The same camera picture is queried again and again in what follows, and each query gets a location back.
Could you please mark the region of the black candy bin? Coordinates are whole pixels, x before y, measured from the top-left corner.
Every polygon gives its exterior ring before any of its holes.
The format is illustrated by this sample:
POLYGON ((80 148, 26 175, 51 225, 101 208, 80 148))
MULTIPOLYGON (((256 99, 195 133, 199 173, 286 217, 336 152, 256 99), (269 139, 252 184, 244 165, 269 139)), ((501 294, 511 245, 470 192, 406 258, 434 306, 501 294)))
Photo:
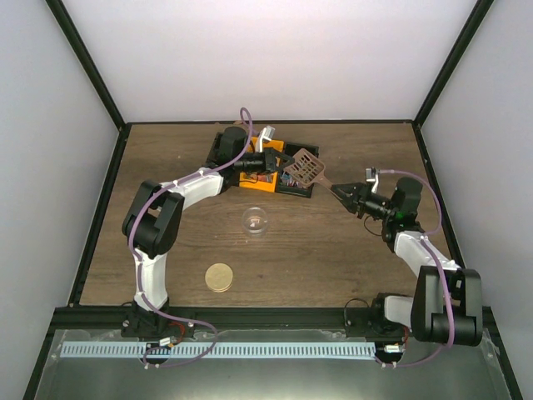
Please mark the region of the black candy bin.
POLYGON ((212 142, 210 151, 209 151, 209 153, 207 155, 207 159, 206 159, 206 163, 205 163, 205 165, 208 168, 214 169, 214 168, 219 167, 219 166, 221 166, 221 165, 223 165, 224 163, 227 162, 226 158, 219 154, 222 135, 223 135, 222 132, 217 132, 215 137, 214 137, 214 139, 213 139, 213 142, 212 142))
MULTIPOLYGON (((314 145, 304 145, 297 142, 284 142, 283 152, 293 157, 300 149, 305 148, 314 156, 319 156, 319 147, 314 145)), ((287 172, 279 172, 276 178, 275 192, 280 194, 292 195, 302 198, 310 198, 313 186, 304 187, 298 183, 287 172)))

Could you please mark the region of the brown plastic scoop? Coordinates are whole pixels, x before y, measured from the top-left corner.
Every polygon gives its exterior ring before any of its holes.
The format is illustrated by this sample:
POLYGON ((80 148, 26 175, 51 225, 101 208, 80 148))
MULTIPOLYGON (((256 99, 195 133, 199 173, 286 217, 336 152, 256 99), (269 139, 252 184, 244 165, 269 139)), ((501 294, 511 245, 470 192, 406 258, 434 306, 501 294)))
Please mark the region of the brown plastic scoop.
POLYGON ((331 190, 332 182, 325 176, 325 164, 305 148, 301 148, 294 154, 293 162, 284 167, 283 171, 304 188, 319 184, 331 190))

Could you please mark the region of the orange candy bin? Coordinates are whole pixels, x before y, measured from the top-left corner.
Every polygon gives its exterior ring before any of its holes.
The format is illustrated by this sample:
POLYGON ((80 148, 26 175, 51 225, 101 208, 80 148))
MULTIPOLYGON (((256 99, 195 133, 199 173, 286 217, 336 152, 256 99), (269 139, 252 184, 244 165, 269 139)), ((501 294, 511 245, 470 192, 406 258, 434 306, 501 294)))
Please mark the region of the orange candy bin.
MULTIPOLYGON (((262 150, 266 151, 267 149, 271 148, 282 153, 284 150, 285 144, 286 143, 282 140, 271 140, 270 142, 263 142, 262 150)), ((275 192, 275 189, 276 189, 276 181, 278 179, 278 175, 279 175, 278 172, 272 172, 272 173, 240 172, 237 175, 238 176, 237 186, 240 188, 273 193, 275 192)))

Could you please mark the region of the clear round container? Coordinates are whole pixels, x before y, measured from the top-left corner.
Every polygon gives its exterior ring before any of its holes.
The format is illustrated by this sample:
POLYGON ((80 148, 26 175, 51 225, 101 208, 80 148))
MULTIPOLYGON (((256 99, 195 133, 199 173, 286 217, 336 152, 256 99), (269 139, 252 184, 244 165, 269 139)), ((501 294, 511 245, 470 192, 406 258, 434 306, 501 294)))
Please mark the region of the clear round container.
POLYGON ((266 211, 260 207, 250 207, 242 214, 242 227, 251 237, 260 237, 267 232, 269 219, 266 211))

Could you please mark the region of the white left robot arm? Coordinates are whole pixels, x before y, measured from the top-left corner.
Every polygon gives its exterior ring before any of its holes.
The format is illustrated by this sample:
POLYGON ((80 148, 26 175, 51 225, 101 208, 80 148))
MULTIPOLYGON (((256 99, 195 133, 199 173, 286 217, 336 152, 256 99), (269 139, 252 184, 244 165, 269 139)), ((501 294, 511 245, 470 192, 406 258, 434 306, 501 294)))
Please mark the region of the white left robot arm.
POLYGON ((225 192, 242 173, 266 175, 292 160, 268 147, 275 128, 253 131, 231 126, 216 135, 205 163, 195 172, 169 182, 144 181, 122 223, 122 233, 136 269, 136 293, 129 320, 136 333, 153 337, 170 327, 166 260, 178 234, 182 212, 225 192))

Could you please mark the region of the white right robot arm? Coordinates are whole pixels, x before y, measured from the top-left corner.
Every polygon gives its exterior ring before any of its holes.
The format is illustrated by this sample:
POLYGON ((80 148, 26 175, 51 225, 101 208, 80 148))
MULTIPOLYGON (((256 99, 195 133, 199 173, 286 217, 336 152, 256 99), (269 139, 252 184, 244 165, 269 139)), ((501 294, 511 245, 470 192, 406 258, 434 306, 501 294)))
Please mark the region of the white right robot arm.
POLYGON ((387 336, 400 323, 420 342, 475 347, 483 331, 481 277, 446 258, 418 220, 426 181, 408 173, 391 197, 375 192, 376 182, 334 184, 331 192, 358 218, 381 222, 381 239, 416 275, 413 297, 387 295, 370 315, 372 330, 387 336))

